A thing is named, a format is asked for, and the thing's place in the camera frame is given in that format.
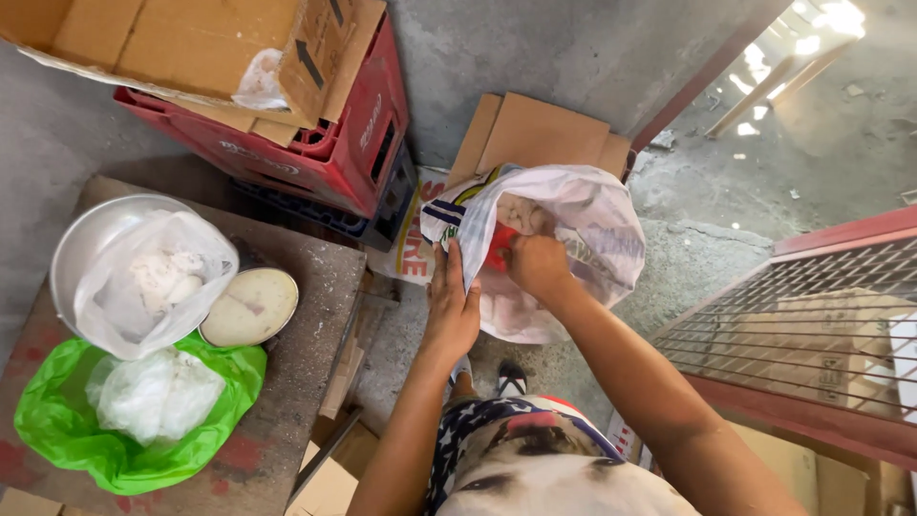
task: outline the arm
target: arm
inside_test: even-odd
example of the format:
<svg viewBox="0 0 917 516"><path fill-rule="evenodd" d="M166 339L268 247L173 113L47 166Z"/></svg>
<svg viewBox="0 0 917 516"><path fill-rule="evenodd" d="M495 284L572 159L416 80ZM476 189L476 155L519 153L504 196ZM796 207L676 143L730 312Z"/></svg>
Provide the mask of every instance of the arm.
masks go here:
<svg viewBox="0 0 917 516"><path fill-rule="evenodd" d="M518 238L509 258L510 277L564 325L612 405L697 511L805 515L681 373L570 275L562 243Z"/></svg>
<svg viewBox="0 0 917 516"><path fill-rule="evenodd" d="M449 373L471 349L481 326L481 284L475 280L465 296L458 243L449 241L448 264L442 246L435 243L434 249L436 270L426 286L430 313L424 339L348 515L402 516L423 508Z"/></svg>

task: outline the red plastic crate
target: red plastic crate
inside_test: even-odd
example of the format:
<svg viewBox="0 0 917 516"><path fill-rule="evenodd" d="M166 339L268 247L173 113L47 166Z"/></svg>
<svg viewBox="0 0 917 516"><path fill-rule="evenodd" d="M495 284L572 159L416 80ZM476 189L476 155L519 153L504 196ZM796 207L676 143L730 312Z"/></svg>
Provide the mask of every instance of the red plastic crate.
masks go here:
<svg viewBox="0 0 917 516"><path fill-rule="evenodd" d="M227 174L372 219L407 130L407 101L386 15L338 123L302 129L289 148L124 87L115 100Z"/></svg>

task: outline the foot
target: foot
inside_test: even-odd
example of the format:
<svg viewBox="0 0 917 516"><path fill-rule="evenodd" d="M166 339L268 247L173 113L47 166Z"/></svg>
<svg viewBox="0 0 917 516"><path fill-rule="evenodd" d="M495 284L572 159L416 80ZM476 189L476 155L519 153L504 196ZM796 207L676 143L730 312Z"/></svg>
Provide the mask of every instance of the foot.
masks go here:
<svg viewBox="0 0 917 516"><path fill-rule="evenodd" d="M514 398L525 396L525 371L512 360L504 360L497 373L497 396Z"/></svg>
<svg viewBox="0 0 917 516"><path fill-rule="evenodd" d="M459 377L459 373L465 373L468 375L469 384L474 388L474 382L471 378L471 360L468 359L467 354L463 354L461 358L456 362L456 366L452 368L452 373L449 375L449 386L453 387L456 385L456 378Z"/></svg>

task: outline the forearm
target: forearm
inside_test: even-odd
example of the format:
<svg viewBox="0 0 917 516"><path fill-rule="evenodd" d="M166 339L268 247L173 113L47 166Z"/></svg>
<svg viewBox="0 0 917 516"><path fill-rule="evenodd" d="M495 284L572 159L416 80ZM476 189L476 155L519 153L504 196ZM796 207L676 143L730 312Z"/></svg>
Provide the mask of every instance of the forearm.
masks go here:
<svg viewBox="0 0 917 516"><path fill-rule="evenodd" d="M724 424L665 357L578 284L559 286L544 304L612 405L654 453Z"/></svg>
<svg viewBox="0 0 917 516"><path fill-rule="evenodd" d="M418 352L348 514L401 516L421 511L451 367L435 353Z"/></svg>

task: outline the concrete wall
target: concrete wall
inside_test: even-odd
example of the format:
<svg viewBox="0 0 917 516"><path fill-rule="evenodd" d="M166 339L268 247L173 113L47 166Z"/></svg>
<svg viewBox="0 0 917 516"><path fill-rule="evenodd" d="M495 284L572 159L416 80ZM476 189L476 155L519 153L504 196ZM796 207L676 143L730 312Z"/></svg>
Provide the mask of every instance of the concrete wall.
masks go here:
<svg viewBox="0 0 917 516"><path fill-rule="evenodd" d="M482 93L634 137L767 0L389 0L422 164L449 167Z"/></svg>

